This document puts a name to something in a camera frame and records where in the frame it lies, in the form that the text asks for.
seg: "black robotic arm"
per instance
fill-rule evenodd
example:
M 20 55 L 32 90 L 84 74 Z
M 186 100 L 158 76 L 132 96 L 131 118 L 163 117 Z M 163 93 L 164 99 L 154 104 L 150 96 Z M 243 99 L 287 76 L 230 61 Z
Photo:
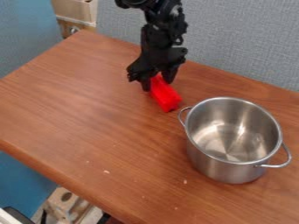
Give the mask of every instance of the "black robotic arm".
M 147 24 L 142 29 L 142 53 L 128 66 L 128 80 L 140 81 L 143 90 L 151 90 L 151 78 L 162 72 L 163 79 L 172 83 L 179 66 L 186 61 L 188 50 L 183 44 L 187 32 L 182 0 L 115 0 L 123 8 L 144 11 Z

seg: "stainless steel pot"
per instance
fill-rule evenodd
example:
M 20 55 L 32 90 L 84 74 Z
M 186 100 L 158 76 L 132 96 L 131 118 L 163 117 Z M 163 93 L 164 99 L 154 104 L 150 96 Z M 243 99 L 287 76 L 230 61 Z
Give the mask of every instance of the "stainless steel pot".
M 191 110 L 186 121 L 183 111 Z M 212 179 L 242 184 L 258 179 L 267 168 L 290 164 L 291 152 L 283 144 L 276 119 L 255 103 L 232 97 L 211 98 L 179 114 L 195 168 Z M 268 164 L 283 146 L 287 161 Z

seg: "wooden tabletop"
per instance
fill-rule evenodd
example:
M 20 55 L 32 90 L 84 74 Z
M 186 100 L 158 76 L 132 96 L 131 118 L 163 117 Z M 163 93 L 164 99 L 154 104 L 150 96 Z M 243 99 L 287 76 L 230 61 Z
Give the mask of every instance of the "wooden tabletop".
M 0 149 L 124 223 L 299 223 L 299 94 L 187 62 L 182 107 L 236 96 L 274 114 L 294 154 L 255 182 L 192 169 L 178 111 L 164 113 L 126 67 L 139 47 L 82 31 L 0 80 Z M 286 161 L 280 150 L 272 164 Z

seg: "pot rim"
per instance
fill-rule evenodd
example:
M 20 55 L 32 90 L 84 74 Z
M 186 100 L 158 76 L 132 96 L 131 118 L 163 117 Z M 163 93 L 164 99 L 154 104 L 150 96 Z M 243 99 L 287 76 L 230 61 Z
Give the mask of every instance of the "pot rim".
M 188 121 L 191 119 L 191 115 L 192 115 L 192 112 L 194 110 L 200 107 L 204 103 L 207 102 L 212 102 L 212 101 L 216 101 L 216 100 L 232 100 L 232 101 L 238 101 L 238 102 L 244 102 L 247 104 L 250 104 L 251 106 L 259 108 L 263 113 L 266 113 L 270 117 L 270 119 L 274 121 L 275 123 L 275 127 L 276 127 L 276 130 L 278 130 L 278 140 L 276 140 L 276 145 L 275 145 L 275 148 L 271 150 L 271 152 L 266 155 L 266 157 L 262 157 L 260 159 L 258 160 L 252 160 L 252 161 L 246 161 L 246 162 L 235 162 L 235 161 L 228 161 L 228 160 L 224 160 L 224 159 L 220 159 L 218 157 L 214 157 L 212 155 L 210 155 L 204 150 L 200 149 L 199 145 L 194 142 L 192 138 L 191 138 L 191 134 L 190 134 L 190 131 L 188 131 Z M 200 101 L 191 109 L 187 117 L 186 117 L 186 121 L 184 121 L 184 131 L 186 131 L 186 134 L 187 134 L 187 137 L 192 143 L 192 145 L 195 146 L 195 148 L 206 155 L 208 156 L 210 158 L 214 158 L 216 159 L 218 161 L 226 163 L 226 164 L 234 164 L 234 165 L 255 165 L 255 164 L 259 164 L 264 161 L 267 161 L 278 152 L 280 146 L 282 146 L 282 143 L 283 143 L 283 133 L 282 133 L 282 128 L 280 128 L 280 125 L 276 121 L 276 119 L 274 118 L 272 114 L 262 107 L 259 106 L 258 104 L 255 104 L 254 102 L 251 101 L 247 101 L 242 98 L 238 98 L 238 97 L 230 97 L 230 96 L 219 96 L 219 97 L 212 97 L 210 99 L 206 99 L 204 101 Z

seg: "red block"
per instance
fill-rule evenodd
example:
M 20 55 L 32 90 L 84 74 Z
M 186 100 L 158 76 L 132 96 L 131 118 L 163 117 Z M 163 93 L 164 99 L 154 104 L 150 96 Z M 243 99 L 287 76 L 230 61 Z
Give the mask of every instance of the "red block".
M 163 76 L 159 74 L 151 79 L 151 96 L 156 100 L 164 112 L 179 108 L 183 98 L 166 83 Z

